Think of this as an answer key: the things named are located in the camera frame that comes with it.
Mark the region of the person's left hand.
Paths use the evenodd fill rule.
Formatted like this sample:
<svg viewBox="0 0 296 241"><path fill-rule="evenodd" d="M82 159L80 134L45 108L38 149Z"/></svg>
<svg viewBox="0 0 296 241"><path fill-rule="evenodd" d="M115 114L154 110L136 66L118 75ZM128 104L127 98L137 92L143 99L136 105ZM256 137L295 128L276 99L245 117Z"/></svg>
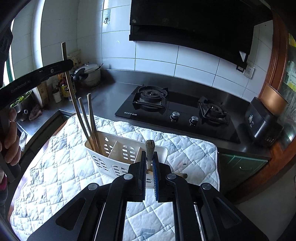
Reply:
<svg viewBox="0 0 296 241"><path fill-rule="evenodd" d="M16 126L16 110L11 108L9 111L9 121L10 121L10 128L8 131L8 135L4 140L4 148L7 149L7 153L4 156L4 160L6 163L10 164L11 166L15 166L19 163L21 157L21 148L20 138L17 135L17 126Z"/></svg>

